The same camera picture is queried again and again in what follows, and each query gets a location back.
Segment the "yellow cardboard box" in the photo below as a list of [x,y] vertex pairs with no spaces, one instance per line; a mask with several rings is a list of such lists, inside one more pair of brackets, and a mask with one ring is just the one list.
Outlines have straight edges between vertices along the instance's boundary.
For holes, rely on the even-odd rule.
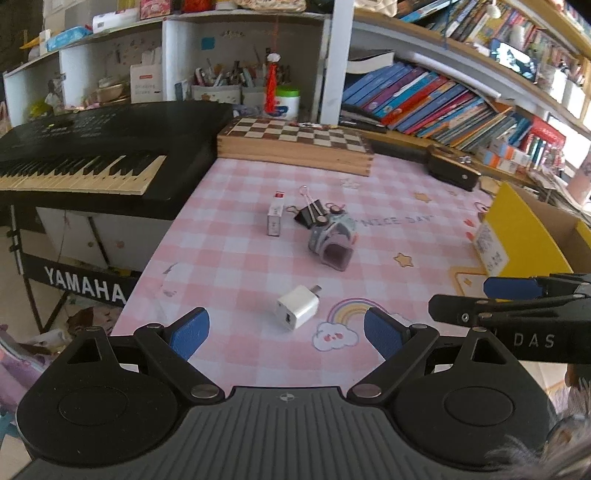
[[590,272],[587,224],[509,183],[500,186],[473,245],[490,277]]

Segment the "red tassel ornament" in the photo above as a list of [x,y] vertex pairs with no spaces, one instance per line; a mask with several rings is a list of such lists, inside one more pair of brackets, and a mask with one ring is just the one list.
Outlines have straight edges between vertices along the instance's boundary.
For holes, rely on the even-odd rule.
[[266,56],[266,99],[264,99],[263,110],[266,114],[273,114],[276,111],[276,86],[277,66],[280,63],[280,54],[270,52]]

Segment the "black brown device case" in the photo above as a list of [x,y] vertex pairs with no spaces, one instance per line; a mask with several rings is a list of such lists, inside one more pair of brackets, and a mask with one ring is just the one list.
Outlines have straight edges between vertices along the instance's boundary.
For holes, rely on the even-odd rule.
[[427,170],[434,178],[466,191],[473,191],[481,177],[470,156],[459,155],[447,146],[427,148]]

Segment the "wooden chess board box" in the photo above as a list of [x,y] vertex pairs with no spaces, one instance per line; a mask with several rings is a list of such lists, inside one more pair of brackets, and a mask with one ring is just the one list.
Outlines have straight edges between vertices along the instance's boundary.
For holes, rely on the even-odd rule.
[[264,161],[368,177],[374,152],[355,132],[281,119],[240,117],[217,135],[222,158]]

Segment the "orange white medicine box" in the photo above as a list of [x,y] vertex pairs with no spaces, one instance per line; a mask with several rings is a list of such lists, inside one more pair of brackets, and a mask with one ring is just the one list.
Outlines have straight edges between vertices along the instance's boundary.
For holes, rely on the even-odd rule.
[[528,167],[531,162],[531,157],[527,153],[502,139],[492,141],[489,150],[501,159],[511,160],[523,167]]

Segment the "white charger cube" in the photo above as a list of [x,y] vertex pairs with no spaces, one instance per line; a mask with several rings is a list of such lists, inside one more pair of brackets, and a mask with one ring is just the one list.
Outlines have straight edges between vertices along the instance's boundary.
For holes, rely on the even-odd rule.
[[290,330],[296,330],[308,322],[318,312],[322,287],[311,288],[298,285],[289,293],[284,294],[276,302],[276,319]]

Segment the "small white red box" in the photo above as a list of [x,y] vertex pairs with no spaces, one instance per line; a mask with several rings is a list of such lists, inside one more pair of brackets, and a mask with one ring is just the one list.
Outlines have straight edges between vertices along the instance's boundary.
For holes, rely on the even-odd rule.
[[271,237],[280,237],[281,218],[283,217],[284,193],[276,191],[273,200],[270,202],[270,208],[266,215],[266,234]]

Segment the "black binder clip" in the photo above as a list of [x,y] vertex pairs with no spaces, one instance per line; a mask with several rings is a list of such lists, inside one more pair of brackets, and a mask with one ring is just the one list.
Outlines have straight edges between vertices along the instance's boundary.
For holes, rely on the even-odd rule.
[[300,187],[300,195],[304,198],[304,207],[298,209],[296,205],[287,206],[288,213],[294,215],[294,220],[301,226],[311,229],[328,219],[328,213],[320,200],[311,198],[307,185]]

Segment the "pink cup holder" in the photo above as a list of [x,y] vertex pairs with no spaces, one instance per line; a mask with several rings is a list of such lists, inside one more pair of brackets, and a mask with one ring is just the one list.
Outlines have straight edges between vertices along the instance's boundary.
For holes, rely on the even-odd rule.
[[589,198],[591,192],[591,150],[570,180],[567,191],[580,205],[584,205]]

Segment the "white green lidded jar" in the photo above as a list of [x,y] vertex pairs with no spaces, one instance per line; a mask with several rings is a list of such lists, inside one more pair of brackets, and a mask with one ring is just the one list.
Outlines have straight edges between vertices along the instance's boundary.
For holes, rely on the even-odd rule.
[[276,115],[280,119],[297,121],[301,91],[290,85],[276,87]]

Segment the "black Yamaha keyboard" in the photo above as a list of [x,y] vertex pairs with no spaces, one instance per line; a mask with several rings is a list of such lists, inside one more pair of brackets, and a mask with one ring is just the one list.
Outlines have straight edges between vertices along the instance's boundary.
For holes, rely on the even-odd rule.
[[1,139],[1,204],[172,220],[217,158],[231,105],[120,104]]

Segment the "phone on shelf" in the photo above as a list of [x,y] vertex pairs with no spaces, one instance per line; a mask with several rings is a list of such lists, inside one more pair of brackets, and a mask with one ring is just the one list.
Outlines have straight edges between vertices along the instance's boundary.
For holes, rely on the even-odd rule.
[[537,61],[515,47],[512,47],[499,39],[492,39],[490,43],[490,57],[500,65],[519,74],[529,82],[537,82]]

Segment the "white bookshelf unit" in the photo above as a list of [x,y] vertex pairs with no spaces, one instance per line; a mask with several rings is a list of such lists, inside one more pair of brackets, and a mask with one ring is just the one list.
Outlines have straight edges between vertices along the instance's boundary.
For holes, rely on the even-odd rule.
[[172,101],[175,86],[195,67],[263,58],[279,50],[301,89],[304,120],[334,123],[339,117],[349,50],[386,48],[397,58],[432,67],[492,98],[521,106],[542,118],[553,115],[584,136],[582,116],[515,72],[474,48],[417,25],[358,11],[352,2],[335,4],[331,15],[206,11],[136,22],[85,37],[1,75],[13,125],[26,122],[30,106],[48,82],[62,82],[68,107],[83,104],[99,79],[126,74],[143,51],[161,47],[162,98]]

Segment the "pink checkered tablecloth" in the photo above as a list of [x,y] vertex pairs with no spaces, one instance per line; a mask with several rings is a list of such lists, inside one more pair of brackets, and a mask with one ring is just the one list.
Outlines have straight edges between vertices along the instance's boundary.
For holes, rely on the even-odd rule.
[[191,363],[223,389],[349,388],[381,362],[363,333],[368,309],[426,323],[433,295],[477,291],[472,242],[491,202],[392,157],[377,157],[367,177],[218,160],[115,333],[204,307],[211,323]]

